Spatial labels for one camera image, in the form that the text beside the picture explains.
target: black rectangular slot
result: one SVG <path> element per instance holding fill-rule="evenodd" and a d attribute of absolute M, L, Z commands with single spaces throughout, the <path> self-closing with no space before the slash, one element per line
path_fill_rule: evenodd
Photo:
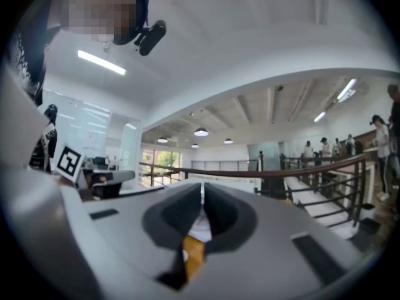
<path fill-rule="evenodd" d="M 297 237 L 292 241 L 324 285 L 332 283 L 345 273 L 311 236 Z"/>
<path fill-rule="evenodd" d="M 118 211 L 116 211 L 115 209 L 107 209 L 107 210 L 91 213 L 90 217 L 92 218 L 92 220 L 98 220 L 101 218 L 112 216 L 113 214 L 118 214 Z"/>

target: ceiling light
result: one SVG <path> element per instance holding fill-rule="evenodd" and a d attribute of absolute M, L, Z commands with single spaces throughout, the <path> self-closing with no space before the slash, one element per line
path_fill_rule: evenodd
<path fill-rule="evenodd" d="M 99 134 L 106 134 L 105 132 L 98 131 L 98 130 L 90 130 L 92 133 L 99 133 Z"/>
<path fill-rule="evenodd" d="M 135 126 L 133 126 L 132 124 L 130 124 L 130 123 L 127 123 L 127 124 L 125 124 L 125 126 L 127 126 L 128 128 L 131 128 L 131 129 L 134 129 L 134 130 L 136 130 L 136 127 Z"/>
<path fill-rule="evenodd" d="M 164 138 L 164 137 L 159 138 L 157 141 L 159 143 L 167 143 L 168 142 L 168 140 L 166 138 Z"/>
<path fill-rule="evenodd" d="M 319 114 L 319 116 L 314 119 L 314 122 L 317 123 L 319 120 L 321 120 L 325 116 L 325 114 L 326 114 L 326 112 L 321 112 Z"/>
<path fill-rule="evenodd" d="M 91 103 L 85 102 L 85 101 L 84 101 L 83 103 L 84 103 L 84 104 L 87 104 L 88 106 L 91 106 L 91 107 L 98 108 L 98 109 L 100 109 L 100 110 L 106 111 L 107 113 L 110 112 L 109 109 L 105 109 L 105 108 L 103 108 L 103 107 L 99 107 L 99 106 L 97 106 L 97 105 L 95 105 L 95 104 L 91 104 Z"/>
<path fill-rule="evenodd" d="M 63 118 L 67 118 L 67 119 L 71 119 L 71 120 L 75 120 L 74 117 L 67 116 L 66 114 L 62 114 L 62 113 L 59 113 L 58 116 L 63 117 Z"/>
<path fill-rule="evenodd" d="M 97 124 L 97 123 L 93 123 L 93 122 L 88 122 L 91 126 L 95 126 L 95 127 L 100 127 L 100 128 L 104 128 L 106 129 L 107 126 L 103 126 L 102 124 Z"/>
<path fill-rule="evenodd" d="M 99 66 L 102 66 L 104 68 L 110 69 L 110 70 L 112 70 L 112 71 L 114 71 L 116 73 L 119 73 L 121 75 L 125 75 L 125 72 L 126 72 L 125 69 L 123 69 L 123 68 L 121 68 L 119 66 L 116 66 L 115 64 L 113 64 L 111 62 L 108 62 L 108 61 L 106 61 L 104 59 L 101 59 L 99 57 L 93 56 L 92 54 L 86 53 L 86 52 L 84 52 L 82 50 L 78 50 L 77 51 L 77 56 L 82 58 L 82 59 L 91 61 L 92 63 L 96 63 Z"/>
<path fill-rule="evenodd" d="M 339 95 L 337 96 L 337 100 L 340 100 L 346 94 L 346 92 L 348 92 L 351 89 L 351 87 L 354 86 L 356 81 L 357 81 L 356 78 L 351 79 L 347 84 L 347 86 L 342 90 L 342 92 L 339 93 Z"/>
<path fill-rule="evenodd" d="M 103 116 L 103 117 L 107 117 L 107 118 L 110 116 L 108 113 L 104 113 L 104 112 L 100 112 L 100 111 L 97 111 L 97 110 L 89 109 L 88 107 L 84 107 L 83 109 L 85 111 L 89 111 L 91 113 L 98 114 L 99 116 Z"/>
<path fill-rule="evenodd" d="M 356 90 L 349 90 L 348 92 L 345 93 L 345 95 L 339 100 L 340 103 L 342 103 L 343 101 L 349 99 L 350 97 L 352 97 L 354 94 L 356 93 Z"/>
<path fill-rule="evenodd" d="M 208 132 L 203 127 L 200 127 L 194 132 L 194 135 L 197 137 L 206 137 L 208 136 Z"/>

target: white shoe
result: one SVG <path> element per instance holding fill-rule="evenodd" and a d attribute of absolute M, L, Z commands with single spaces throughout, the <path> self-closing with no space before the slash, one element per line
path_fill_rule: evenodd
<path fill-rule="evenodd" d="M 389 197 L 390 197 L 390 195 L 388 193 L 385 193 L 385 194 L 383 194 L 383 196 L 381 196 L 379 198 L 379 200 L 381 200 L 381 202 L 384 202 L 384 201 L 388 200 Z"/>

